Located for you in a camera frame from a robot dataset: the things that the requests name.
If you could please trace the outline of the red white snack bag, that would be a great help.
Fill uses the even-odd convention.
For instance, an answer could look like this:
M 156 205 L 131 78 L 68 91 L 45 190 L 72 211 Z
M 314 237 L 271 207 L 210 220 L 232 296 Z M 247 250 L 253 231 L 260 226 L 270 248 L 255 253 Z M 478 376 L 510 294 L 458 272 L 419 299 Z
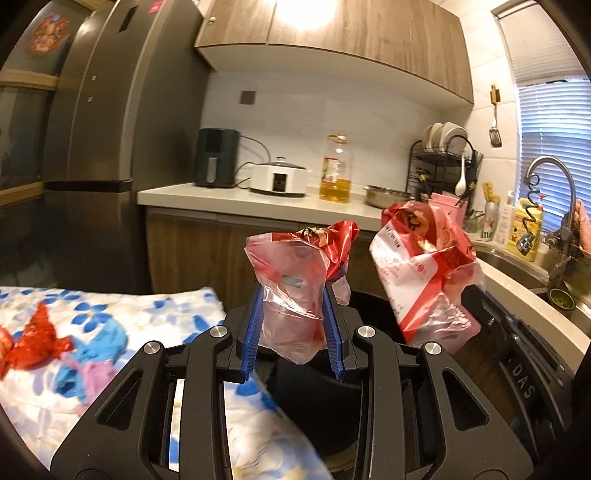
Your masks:
M 458 352 L 481 330 L 462 306 L 469 286 L 484 287 L 474 247 L 440 207 L 409 200 L 382 212 L 370 255 L 405 342 Z

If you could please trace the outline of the wooden lower cabinets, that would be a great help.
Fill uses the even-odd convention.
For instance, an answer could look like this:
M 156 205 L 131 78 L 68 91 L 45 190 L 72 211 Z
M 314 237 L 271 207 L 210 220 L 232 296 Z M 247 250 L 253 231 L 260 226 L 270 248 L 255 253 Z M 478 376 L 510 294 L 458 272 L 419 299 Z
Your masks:
M 243 251 L 246 238 L 294 232 L 305 226 L 270 218 L 149 207 L 146 238 L 153 291 L 178 293 L 207 286 L 214 289 L 226 310 L 242 306 L 256 284 Z M 494 336 L 483 328 L 454 358 L 510 422 L 517 416 L 517 403 L 495 353 Z

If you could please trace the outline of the black dish rack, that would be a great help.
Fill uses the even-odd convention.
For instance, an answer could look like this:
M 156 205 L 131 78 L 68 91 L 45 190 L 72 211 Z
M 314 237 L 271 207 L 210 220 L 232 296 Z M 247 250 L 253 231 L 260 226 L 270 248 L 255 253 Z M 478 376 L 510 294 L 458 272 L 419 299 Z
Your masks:
M 406 190 L 416 199 L 450 194 L 462 205 L 472 203 L 483 154 L 468 131 L 453 122 L 429 126 L 410 149 Z

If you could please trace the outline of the wooden glass door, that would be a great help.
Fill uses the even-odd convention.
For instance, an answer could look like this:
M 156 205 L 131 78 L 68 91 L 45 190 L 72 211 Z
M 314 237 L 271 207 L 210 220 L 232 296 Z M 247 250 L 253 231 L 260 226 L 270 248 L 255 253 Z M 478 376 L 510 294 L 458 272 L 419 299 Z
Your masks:
M 1 34 L 2 67 L 58 76 L 77 30 L 90 11 L 75 1 L 3 1 L 17 14 Z M 48 14 L 67 18 L 68 36 L 53 52 L 34 57 L 28 41 Z M 1 188 L 42 180 L 42 156 L 52 91 L 1 88 Z M 53 282 L 49 249 L 44 238 L 44 199 L 39 197 L 1 208 L 1 284 L 45 287 Z

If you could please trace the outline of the red floral door decoration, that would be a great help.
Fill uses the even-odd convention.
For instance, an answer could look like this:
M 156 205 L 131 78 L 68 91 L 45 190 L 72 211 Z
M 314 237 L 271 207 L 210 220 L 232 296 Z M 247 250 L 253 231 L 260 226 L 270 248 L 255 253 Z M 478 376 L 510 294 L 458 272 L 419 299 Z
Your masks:
M 28 50 L 34 57 L 55 51 L 68 36 L 70 21 L 60 14 L 46 15 L 35 27 L 28 41 Z

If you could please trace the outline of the black round trash bin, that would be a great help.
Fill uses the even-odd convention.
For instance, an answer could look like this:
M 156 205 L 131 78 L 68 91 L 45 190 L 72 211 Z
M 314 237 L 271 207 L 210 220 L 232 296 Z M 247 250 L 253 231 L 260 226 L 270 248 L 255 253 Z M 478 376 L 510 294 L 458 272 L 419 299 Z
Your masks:
M 399 357 L 403 398 L 404 475 L 449 479 L 452 450 L 421 352 Z M 339 382 L 322 351 L 304 365 L 263 353 L 242 384 L 224 386 L 228 450 L 236 479 L 361 479 L 366 391 Z

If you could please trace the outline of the red clear snack wrapper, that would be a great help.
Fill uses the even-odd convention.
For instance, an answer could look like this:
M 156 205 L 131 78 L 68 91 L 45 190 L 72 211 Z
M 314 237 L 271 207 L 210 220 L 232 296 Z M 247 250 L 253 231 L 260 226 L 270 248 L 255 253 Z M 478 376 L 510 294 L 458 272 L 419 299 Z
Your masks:
M 332 287 L 339 305 L 348 305 L 349 254 L 359 235 L 356 222 L 297 232 L 270 232 L 246 239 L 245 254 L 263 287 L 259 345 L 297 365 L 327 347 L 322 292 Z

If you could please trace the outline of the steel sink basin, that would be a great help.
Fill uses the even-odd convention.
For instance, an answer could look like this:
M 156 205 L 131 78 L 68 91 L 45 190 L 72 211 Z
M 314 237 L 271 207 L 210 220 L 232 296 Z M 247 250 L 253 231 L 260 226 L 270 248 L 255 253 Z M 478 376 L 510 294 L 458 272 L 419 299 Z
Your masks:
M 492 243 L 476 244 L 475 250 L 479 259 L 520 283 L 571 321 L 575 320 L 577 314 L 590 319 L 590 305 L 583 300 L 577 299 L 574 289 L 571 287 L 568 287 L 568 289 L 574 302 L 572 310 L 561 310 L 551 301 L 549 296 L 551 290 L 549 287 L 550 278 L 546 269 L 532 262 L 520 260 L 516 255 L 503 250 L 501 247 L 494 246 Z

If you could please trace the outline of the white slow cooker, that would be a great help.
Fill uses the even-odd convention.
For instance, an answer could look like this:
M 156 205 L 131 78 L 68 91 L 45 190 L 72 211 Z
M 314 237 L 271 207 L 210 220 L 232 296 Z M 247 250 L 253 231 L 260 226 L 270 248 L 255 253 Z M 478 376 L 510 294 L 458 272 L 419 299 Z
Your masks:
M 304 197 L 308 189 L 308 170 L 283 157 L 252 166 L 249 190 L 254 193 L 292 198 Z

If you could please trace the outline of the window blinds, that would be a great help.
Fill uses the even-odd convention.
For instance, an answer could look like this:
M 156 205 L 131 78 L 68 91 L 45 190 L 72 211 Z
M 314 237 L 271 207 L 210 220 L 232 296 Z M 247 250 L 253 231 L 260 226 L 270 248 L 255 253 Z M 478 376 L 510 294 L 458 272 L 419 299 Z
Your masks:
M 535 1 L 509 1 L 494 10 L 517 84 L 520 157 L 517 188 L 527 196 L 525 173 L 549 155 L 570 171 L 576 198 L 590 205 L 590 79 L 567 39 Z

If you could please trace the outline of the chrome kitchen faucet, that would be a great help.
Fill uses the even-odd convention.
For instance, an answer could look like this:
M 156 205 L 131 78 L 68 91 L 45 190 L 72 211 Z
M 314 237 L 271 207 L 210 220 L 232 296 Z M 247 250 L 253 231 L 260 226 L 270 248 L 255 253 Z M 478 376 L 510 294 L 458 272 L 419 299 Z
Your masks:
M 550 209 L 542 208 L 542 216 L 538 217 L 530 212 L 531 209 L 538 210 L 541 206 L 542 192 L 538 188 L 541 177 L 537 168 L 543 164 L 550 164 L 560 170 L 565 177 L 565 183 L 569 190 L 569 200 L 566 200 L 565 193 L 561 191 L 560 185 L 551 185 L 550 195 L 558 195 L 557 200 L 550 201 Z M 569 264 L 577 260 L 581 253 L 576 242 L 582 239 L 579 233 L 575 232 L 575 210 L 576 210 L 576 186 L 571 172 L 559 159 L 542 155 L 536 157 L 528 166 L 523 179 L 528 189 L 527 200 L 529 204 L 524 207 L 526 219 L 522 221 L 526 233 L 520 238 L 522 255 L 526 256 L 532 249 L 534 226 L 547 229 L 545 236 L 539 239 L 548 247 L 556 249 L 559 254 L 553 256 L 555 264 L 549 270 L 549 279 L 546 292 L 542 294 L 543 300 L 549 303 L 557 311 L 565 314 L 568 318 L 576 307 L 574 295 L 570 292 L 565 283 L 564 277 L 569 269 Z

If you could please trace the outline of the orange red plastic bag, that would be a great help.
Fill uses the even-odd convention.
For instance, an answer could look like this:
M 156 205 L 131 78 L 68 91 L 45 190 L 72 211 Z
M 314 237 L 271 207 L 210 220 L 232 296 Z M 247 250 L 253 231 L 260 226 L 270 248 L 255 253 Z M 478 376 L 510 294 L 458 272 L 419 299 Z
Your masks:
M 28 370 L 57 359 L 62 353 L 74 350 L 70 336 L 59 338 L 49 320 L 44 301 L 37 309 L 18 340 L 1 328 L 1 378 L 10 370 Z

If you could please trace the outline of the white plastic bottle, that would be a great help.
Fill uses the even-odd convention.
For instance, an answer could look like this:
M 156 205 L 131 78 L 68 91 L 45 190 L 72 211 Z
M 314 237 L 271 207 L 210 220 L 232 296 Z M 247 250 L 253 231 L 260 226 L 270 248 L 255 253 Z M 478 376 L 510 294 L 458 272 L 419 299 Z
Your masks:
M 510 190 L 500 204 L 499 217 L 494 236 L 494 242 L 503 248 L 507 246 L 512 232 L 514 212 L 515 194 Z

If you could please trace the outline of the hanging metal spatula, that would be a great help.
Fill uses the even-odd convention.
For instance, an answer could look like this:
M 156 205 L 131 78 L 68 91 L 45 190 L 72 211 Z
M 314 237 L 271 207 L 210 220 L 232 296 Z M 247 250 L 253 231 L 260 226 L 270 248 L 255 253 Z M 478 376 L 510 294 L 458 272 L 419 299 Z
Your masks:
M 493 148 L 501 148 L 503 145 L 501 132 L 498 128 L 498 104 L 501 101 L 500 91 L 495 86 L 491 86 L 490 99 L 493 106 L 492 125 L 489 129 L 490 143 Z

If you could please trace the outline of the wooden upper cabinet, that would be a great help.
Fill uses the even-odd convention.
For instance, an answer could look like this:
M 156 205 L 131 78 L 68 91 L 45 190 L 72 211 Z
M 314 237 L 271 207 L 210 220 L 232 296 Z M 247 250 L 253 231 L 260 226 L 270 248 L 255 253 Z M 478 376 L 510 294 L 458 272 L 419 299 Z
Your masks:
M 460 19 L 431 1 L 214 1 L 195 48 L 217 72 L 365 81 L 438 111 L 474 102 Z

